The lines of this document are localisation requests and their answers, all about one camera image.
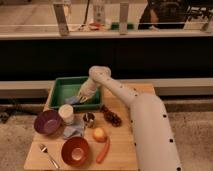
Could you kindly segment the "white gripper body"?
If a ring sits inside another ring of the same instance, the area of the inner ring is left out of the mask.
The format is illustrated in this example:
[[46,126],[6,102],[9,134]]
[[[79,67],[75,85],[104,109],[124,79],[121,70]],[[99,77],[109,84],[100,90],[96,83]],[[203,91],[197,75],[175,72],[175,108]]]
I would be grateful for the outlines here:
[[88,101],[95,95],[99,87],[99,83],[95,82],[91,78],[88,78],[80,87],[80,90],[77,94],[78,100],[80,102]]

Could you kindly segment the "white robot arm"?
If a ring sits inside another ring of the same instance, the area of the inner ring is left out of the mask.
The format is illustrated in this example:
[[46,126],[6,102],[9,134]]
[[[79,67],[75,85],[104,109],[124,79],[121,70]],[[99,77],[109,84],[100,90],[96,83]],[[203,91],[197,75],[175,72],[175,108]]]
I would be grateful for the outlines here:
[[162,100],[152,93],[139,92],[111,77],[106,66],[92,66],[78,97],[92,98],[99,86],[107,88],[130,110],[140,171],[183,171],[175,138]]

